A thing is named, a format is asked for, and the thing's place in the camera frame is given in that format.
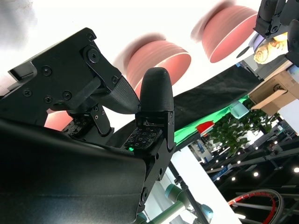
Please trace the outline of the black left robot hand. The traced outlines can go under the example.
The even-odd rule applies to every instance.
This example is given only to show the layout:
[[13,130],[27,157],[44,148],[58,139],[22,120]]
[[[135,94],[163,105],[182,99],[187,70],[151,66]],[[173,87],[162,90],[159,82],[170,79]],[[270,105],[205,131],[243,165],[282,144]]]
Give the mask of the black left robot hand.
[[262,0],[254,30],[265,39],[288,33],[285,57],[299,65],[299,1]]

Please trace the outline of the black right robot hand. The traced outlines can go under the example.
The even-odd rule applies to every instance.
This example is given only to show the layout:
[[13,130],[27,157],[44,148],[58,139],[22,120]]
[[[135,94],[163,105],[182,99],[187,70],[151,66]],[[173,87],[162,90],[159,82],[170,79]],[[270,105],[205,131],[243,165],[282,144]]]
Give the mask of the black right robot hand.
[[131,224],[175,151],[169,73],[140,96],[84,28],[10,70],[0,98],[3,224]]

